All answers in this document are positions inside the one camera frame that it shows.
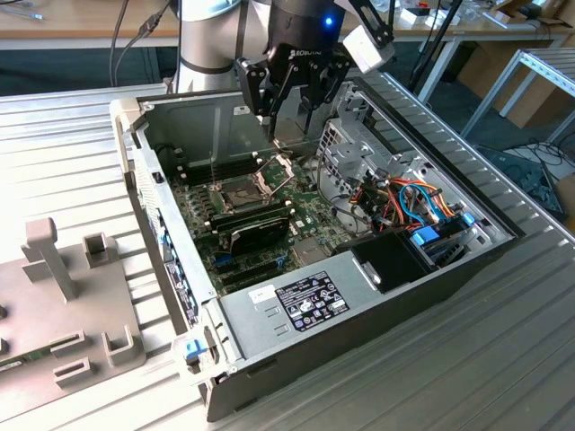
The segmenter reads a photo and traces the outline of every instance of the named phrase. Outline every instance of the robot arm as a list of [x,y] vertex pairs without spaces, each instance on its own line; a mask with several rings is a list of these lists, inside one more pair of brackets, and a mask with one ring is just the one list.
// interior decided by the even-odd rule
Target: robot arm
[[[339,90],[351,66],[349,56],[366,73],[394,54],[394,2],[384,23],[370,0],[180,1],[176,92],[230,88],[239,57],[235,65],[245,103],[270,141],[293,87],[300,88],[308,113],[307,132],[314,110]],[[361,25],[344,39],[344,52],[338,41],[346,11]]]
[[[314,110],[331,102],[339,90],[351,64],[338,48],[346,10],[362,24],[344,40],[348,52],[364,73],[381,66],[394,53],[394,11],[391,25],[386,24],[369,0],[272,0],[263,56],[237,60],[245,102],[261,118],[270,141],[281,104],[293,87],[301,87],[302,106],[308,112],[305,132]],[[375,59],[371,65],[366,52]]]

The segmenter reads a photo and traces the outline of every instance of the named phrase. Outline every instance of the metal workbench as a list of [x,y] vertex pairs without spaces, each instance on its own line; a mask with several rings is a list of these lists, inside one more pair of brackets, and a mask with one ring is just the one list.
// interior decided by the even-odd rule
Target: metal workbench
[[[16,206],[28,208],[23,218],[51,213],[63,228],[62,243],[101,229],[118,238],[148,353],[142,367],[1,428],[572,429],[575,240],[393,78],[367,81],[527,237],[448,301],[212,425],[199,393],[179,382],[166,352],[173,329],[120,181],[107,116],[114,98],[164,89],[0,100],[3,213]],[[17,245],[0,248],[17,257]]]
[[[561,88],[571,97],[575,97],[575,48],[540,48],[540,49],[519,49],[510,59],[509,63],[501,72],[497,81],[493,84],[483,101],[477,107],[464,129],[461,136],[467,137],[472,129],[487,113],[500,91],[511,80],[520,65],[531,69],[529,75],[519,85],[509,101],[500,112],[502,117],[506,117],[515,103],[521,98],[527,87],[533,82],[536,76],[542,76],[550,83]],[[547,139],[553,142],[559,135],[575,120],[573,111],[559,127]]]

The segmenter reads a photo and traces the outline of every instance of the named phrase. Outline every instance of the blue latch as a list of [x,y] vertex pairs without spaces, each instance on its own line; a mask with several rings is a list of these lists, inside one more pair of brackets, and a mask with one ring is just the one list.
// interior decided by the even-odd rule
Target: blue latch
[[205,346],[199,339],[191,339],[186,343],[186,351],[184,356],[186,361],[190,361],[194,357],[201,355],[208,351],[208,347]]
[[437,238],[439,238],[439,235],[437,232],[435,232],[433,227],[426,226],[415,231],[412,238],[419,246],[421,246],[427,244],[428,242],[435,241]]
[[464,222],[470,227],[473,226],[473,224],[475,223],[475,217],[473,217],[469,213],[463,214],[463,219],[464,219]]

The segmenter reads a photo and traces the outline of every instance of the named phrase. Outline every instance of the warning label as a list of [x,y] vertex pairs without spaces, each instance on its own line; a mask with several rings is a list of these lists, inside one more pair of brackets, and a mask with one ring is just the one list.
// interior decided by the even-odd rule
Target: warning label
[[325,271],[282,287],[276,295],[300,332],[349,310]]

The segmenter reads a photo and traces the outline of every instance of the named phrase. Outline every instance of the gripper logo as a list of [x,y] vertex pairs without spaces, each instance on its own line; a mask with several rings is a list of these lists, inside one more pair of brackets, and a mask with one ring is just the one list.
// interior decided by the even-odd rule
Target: gripper logo
[[320,56],[322,51],[306,51],[304,49],[292,49],[289,51],[288,60],[292,60],[295,57],[306,57],[306,56]]

